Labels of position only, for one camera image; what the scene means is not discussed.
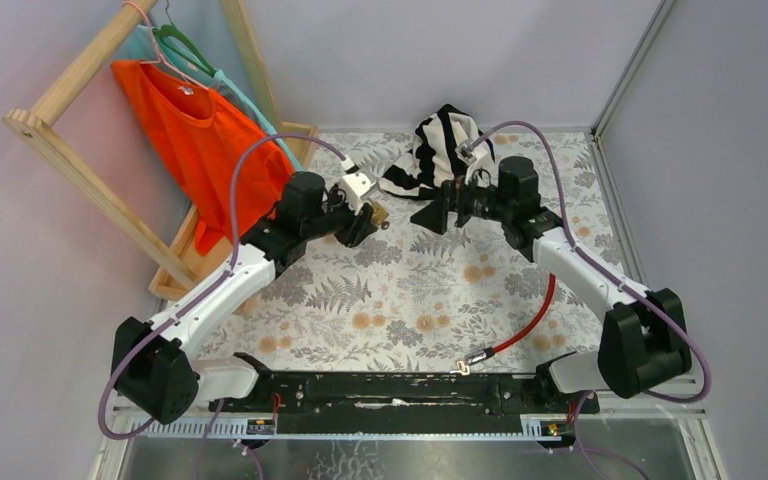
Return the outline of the brass padlock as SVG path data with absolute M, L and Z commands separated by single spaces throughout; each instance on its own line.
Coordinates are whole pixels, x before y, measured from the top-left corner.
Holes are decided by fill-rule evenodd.
M 377 201 L 370 203 L 372 207 L 371 223 L 379 230 L 387 230 L 390 226 L 390 213 Z

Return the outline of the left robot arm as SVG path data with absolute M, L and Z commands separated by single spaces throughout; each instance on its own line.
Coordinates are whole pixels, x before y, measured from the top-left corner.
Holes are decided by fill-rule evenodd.
M 264 407 L 271 387 L 253 362 L 196 355 L 245 301 L 300 260 L 310 241 L 332 236 L 353 248 L 375 233 L 386 213 L 368 198 L 374 187 L 360 171 L 343 175 L 333 187 L 313 172 L 293 174 L 280 200 L 201 283 L 149 320 L 129 317 L 120 324 L 99 420 L 106 418 L 112 393 L 163 425 L 194 404 L 221 399 L 233 398 L 248 411 Z

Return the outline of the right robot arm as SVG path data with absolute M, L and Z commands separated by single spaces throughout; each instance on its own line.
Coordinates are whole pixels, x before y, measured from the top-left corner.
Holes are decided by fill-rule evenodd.
M 573 393 L 585 390 L 607 389 L 631 398 L 689 372 L 691 349 L 678 295 L 623 277 L 579 246 L 562 218 L 543 206 L 538 182 L 530 159 L 508 157 L 499 164 L 496 184 L 462 177 L 446 181 L 410 218 L 439 235 L 447 231 L 451 214 L 458 227 L 472 218 L 497 222 L 514 250 L 553 274 L 600 320 L 596 350 L 565 354 L 537 367 L 537 405 L 557 412 Z

